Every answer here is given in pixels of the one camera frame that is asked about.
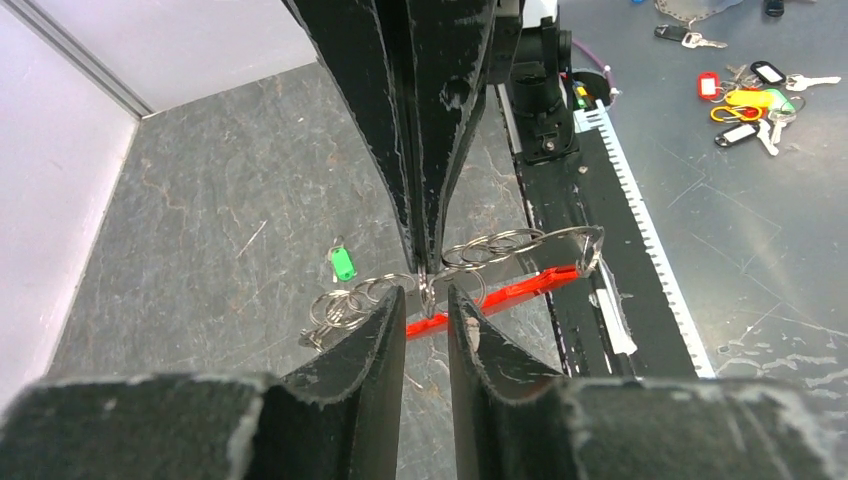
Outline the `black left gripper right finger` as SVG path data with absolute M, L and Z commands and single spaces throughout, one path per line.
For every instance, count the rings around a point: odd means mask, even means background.
M 570 378 L 448 290 L 461 479 L 843 479 L 806 394 L 769 380 Z

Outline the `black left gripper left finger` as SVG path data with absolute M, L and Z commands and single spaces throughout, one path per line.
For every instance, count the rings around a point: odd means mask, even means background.
M 1 416 L 5 479 L 392 479 L 406 301 L 277 377 L 189 372 L 42 380 Z

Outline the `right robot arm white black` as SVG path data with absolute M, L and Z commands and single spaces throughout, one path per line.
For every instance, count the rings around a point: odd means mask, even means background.
M 391 199 L 407 265 L 441 267 L 448 205 L 502 85 L 533 161 L 575 151 L 561 80 L 571 35 L 554 1 L 290 1 Z

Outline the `metal key holder red handle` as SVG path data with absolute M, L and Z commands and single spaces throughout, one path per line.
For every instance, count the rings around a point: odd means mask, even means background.
M 388 273 L 317 297 L 309 309 L 313 326 L 299 345 L 323 352 L 364 323 L 384 293 L 402 288 L 410 339 L 442 330 L 447 323 L 447 290 L 457 285 L 484 313 L 493 314 L 549 293 L 598 267 L 604 241 L 600 226 L 566 227 L 545 233 L 534 228 L 506 230 L 444 251 L 441 272 L 421 279 Z

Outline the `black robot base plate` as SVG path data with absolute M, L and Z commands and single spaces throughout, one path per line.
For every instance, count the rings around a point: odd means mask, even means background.
M 505 86 L 497 96 L 528 224 L 545 234 L 526 264 L 563 253 L 584 273 L 546 296 L 564 373 L 714 377 L 608 107 L 575 112 L 577 156 L 528 165 Z

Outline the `small green object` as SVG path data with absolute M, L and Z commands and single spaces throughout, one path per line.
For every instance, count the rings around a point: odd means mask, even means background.
M 344 238 L 337 236 L 327 253 L 334 277 L 337 281 L 349 282 L 357 275 L 353 259 L 344 245 Z

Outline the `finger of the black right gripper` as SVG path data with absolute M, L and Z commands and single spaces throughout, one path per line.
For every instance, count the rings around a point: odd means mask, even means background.
M 419 267 L 405 1 L 286 1 L 329 72 L 388 192 L 409 268 Z
M 447 205 L 482 112 L 493 1 L 410 1 L 409 265 L 439 267 Z

